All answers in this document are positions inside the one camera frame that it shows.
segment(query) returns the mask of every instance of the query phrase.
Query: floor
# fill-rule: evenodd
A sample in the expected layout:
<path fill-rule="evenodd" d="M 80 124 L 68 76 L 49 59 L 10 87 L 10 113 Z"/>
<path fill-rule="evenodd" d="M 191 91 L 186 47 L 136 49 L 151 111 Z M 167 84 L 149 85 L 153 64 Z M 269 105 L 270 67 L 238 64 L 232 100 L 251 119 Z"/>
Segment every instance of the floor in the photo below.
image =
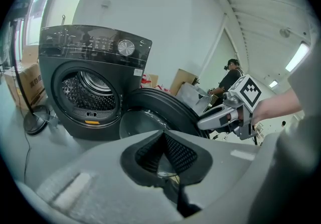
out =
<path fill-rule="evenodd" d="M 24 182 L 24 169 L 28 143 L 23 129 L 23 117 L 15 106 L 6 81 L 0 85 L 0 153 L 14 179 Z M 65 166 L 88 149 L 103 142 L 75 139 L 62 125 L 57 128 L 47 125 L 45 129 L 27 138 L 31 145 L 26 170 L 26 185 L 32 190 L 53 172 Z"/>

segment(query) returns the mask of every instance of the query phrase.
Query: black appliance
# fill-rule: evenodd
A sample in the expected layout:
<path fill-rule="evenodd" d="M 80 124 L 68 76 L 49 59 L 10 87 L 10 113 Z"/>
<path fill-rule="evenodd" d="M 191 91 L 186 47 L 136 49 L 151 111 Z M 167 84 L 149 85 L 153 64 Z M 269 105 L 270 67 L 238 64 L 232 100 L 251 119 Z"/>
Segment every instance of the black appliance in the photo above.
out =
<path fill-rule="evenodd" d="M 208 137 L 198 116 L 168 93 L 139 89 L 151 40 L 96 26 L 42 28 L 44 86 L 70 135 L 117 140 L 157 129 Z"/>

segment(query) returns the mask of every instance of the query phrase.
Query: ceiling light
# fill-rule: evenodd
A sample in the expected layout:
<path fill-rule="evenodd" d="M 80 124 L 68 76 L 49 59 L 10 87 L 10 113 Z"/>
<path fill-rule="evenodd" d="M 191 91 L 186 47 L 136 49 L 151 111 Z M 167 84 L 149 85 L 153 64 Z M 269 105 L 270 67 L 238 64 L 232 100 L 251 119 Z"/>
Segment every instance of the ceiling light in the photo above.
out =
<path fill-rule="evenodd" d="M 277 85 L 277 81 L 275 80 L 275 81 L 273 81 L 271 84 L 270 84 L 270 87 L 272 88 L 272 87 L 274 87 L 274 86 L 276 86 Z"/>
<path fill-rule="evenodd" d="M 292 58 L 292 60 L 289 62 L 289 64 L 285 67 L 287 71 L 292 71 L 300 63 L 300 61 L 305 57 L 305 55 L 308 53 L 310 47 L 302 42 L 300 44 L 299 49 L 297 50 L 296 54 Z"/>

